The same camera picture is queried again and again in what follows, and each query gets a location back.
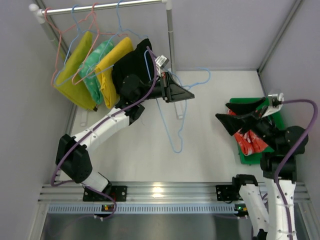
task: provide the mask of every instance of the green cloth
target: green cloth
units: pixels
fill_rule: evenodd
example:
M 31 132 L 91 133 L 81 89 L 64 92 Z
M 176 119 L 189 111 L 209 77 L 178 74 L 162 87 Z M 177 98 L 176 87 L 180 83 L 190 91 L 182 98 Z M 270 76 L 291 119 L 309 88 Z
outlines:
M 84 78 L 89 73 L 91 73 L 96 65 L 99 63 L 99 59 L 103 59 L 113 48 L 114 43 L 112 41 L 108 43 L 109 40 L 102 42 L 86 59 L 85 63 L 82 63 L 79 66 L 79 69 L 82 68 L 83 64 L 84 67 L 79 71 L 79 75 L 81 78 Z M 95 72 L 88 75 L 84 78 L 84 84 L 88 89 L 92 99 L 96 102 L 96 104 L 101 104 L 104 100 L 104 97 L 100 91 L 100 83 L 97 79 Z

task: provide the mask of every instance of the white wall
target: white wall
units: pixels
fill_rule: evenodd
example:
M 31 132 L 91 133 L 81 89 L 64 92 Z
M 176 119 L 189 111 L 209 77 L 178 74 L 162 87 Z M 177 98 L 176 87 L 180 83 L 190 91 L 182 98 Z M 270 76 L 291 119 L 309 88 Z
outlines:
M 48 7 L 92 5 L 96 0 L 45 0 Z M 103 0 L 101 3 L 115 3 Z M 251 69 L 259 67 L 293 0 L 172 0 L 176 64 L 178 70 L 194 67 Z M 98 10 L 99 27 L 117 31 L 115 9 Z M 154 50 L 169 57 L 168 28 L 164 5 L 120 8 L 123 28 L 148 35 Z M 88 13 L 75 13 L 78 20 Z M 54 17 L 61 29 L 74 23 L 70 14 Z M 67 43 L 76 32 L 65 34 Z M 139 39 L 131 38 L 136 45 Z
M 267 91 L 281 89 L 285 98 L 306 98 L 320 107 L 320 1 L 306 0 L 263 72 Z M 312 107 L 294 104 L 283 109 L 288 125 L 306 127 Z M 298 170 L 320 217 L 320 121 L 309 134 L 306 152 L 299 157 Z
M 50 86 L 55 51 L 28 10 L 0 8 L 0 239 L 27 238 L 40 189 L 53 171 L 70 103 Z

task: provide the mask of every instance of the shiny metal surface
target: shiny metal surface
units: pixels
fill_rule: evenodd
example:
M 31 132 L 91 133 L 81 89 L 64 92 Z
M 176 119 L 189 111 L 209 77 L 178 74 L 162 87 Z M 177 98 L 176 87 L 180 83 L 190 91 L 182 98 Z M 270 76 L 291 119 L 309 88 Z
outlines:
M 43 0 L 32 0 L 35 4 L 39 6 L 40 9 L 46 9 L 47 6 L 44 3 Z M 52 19 L 52 17 L 47 16 L 47 19 L 55 25 L 55 21 Z M 47 35 L 49 41 L 53 45 L 55 50 L 58 50 L 59 46 L 59 33 L 47 22 L 41 23 L 40 24 L 43 31 Z M 61 43 L 60 43 L 60 49 L 59 49 L 59 56 L 61 57 L 62 61 L 65 60 L 68 52 L 68 45 L 66 44 L 65 40 L 62 38 Z
M 115 215 L 109 220 L 88 217 L 64 229 L 79 214 L 48 214 L 41 240 L 250 240 L 249 219 L 227 219 L 212 214 Z M 311 239 L 295 208 L 299 240 Z M 61 235 L 50 237 L 61 231 Z

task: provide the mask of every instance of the yellow cloth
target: yellow cloth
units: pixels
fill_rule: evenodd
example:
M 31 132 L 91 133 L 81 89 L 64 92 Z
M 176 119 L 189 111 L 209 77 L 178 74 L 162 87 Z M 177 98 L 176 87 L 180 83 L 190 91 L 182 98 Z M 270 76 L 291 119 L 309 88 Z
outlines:
M 92 33 L 87 31 L 78 46 L 76 46 L 74 52 L 66 62 L 64 70 L 60 72 L 56 79 L 54 87 L 59 90 L 60 93 L 65 95 L 74 104 L 84 108 L 93 110 L 96 107 L 95 101 L 92 99 L 85 83 L 83 81 L 76 85 L 72 84 L 72 77 L 78 70 L 80 64 L 85 60 L 87 53 L 92 46 Z M 81 77 L 77 74 L 74 78 L 74 83 L 77 83 Z
M 103 95 L 104 103 L 111 109 L 117 102 L 118 94 L 114 83 L 112 82 L 112 67 L 103 71 L 107 67 L 115 64 L 123 56 L 134 50 L 131 39 L 126 37 L 122 39 L 96 66 L 94 72 L 100 83 L 100 90 Z

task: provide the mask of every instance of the green tray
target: green tray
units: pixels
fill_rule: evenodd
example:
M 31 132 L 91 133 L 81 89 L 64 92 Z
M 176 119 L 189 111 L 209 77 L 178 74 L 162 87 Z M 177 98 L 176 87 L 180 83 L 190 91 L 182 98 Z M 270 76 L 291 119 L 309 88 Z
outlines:
M 258 101 L 260 98 L 259 97 L 251 97 L 251 98 L 231 98 L 230 99 L 230 103 L 235 103 L 235 104 L 248 104 L 248 103 L 252 103 L 255 101 Z M 268 99 L 265 100 L 264 103 L 262 103 L 258 109 L 262 108 L 265 105 L 268 105 Z M 276 112 L 274 114 L 272 114 L 273 120 L 275 125 L 279 128 L 279 129 L 285 129 L 285 124 L 284 121 L 281 117 L 280 112 Z M 240 146 L 238 145 L 238 150 L 239 150 L 239 156 L 240 156 L 240 161 L 242 164 L 247 164 L 247 165 L 251 165 L 251 164 L 260 164 L 260 159 L 262 157 L 262 153 L 254 153 L 251 154 L 249 156 L 245 156 L 243 154 L 243 152 L 241 151 Z M 272 153 L 274 150 L 271 147 L 267 147 L 263 153 Z

